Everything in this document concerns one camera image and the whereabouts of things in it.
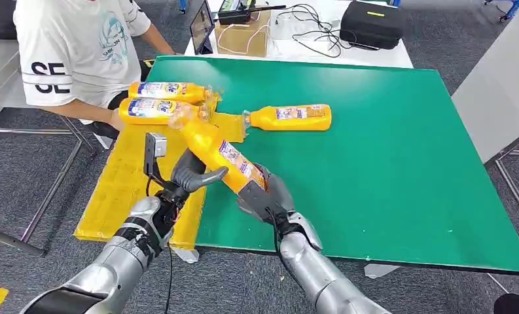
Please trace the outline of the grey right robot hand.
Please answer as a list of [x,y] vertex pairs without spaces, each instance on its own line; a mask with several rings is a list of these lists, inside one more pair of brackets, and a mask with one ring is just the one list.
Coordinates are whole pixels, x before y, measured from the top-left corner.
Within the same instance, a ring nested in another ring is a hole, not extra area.
[[248,182],[238,193],[236,203],[245,213],[275,225],[273,217],[284,218],[295,212],[293,198],[283,180],[261,164],[253,163],[264,179],[264,188]]

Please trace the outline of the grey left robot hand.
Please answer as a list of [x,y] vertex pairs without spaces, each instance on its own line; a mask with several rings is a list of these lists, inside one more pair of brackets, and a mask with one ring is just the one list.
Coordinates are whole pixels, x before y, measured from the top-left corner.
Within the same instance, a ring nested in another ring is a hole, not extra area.
[[188,193],[193,193],[209,184],[221,181],[228,173],[226,166],[206,173],[206,165],[187,148],[175,164],[170,180]]

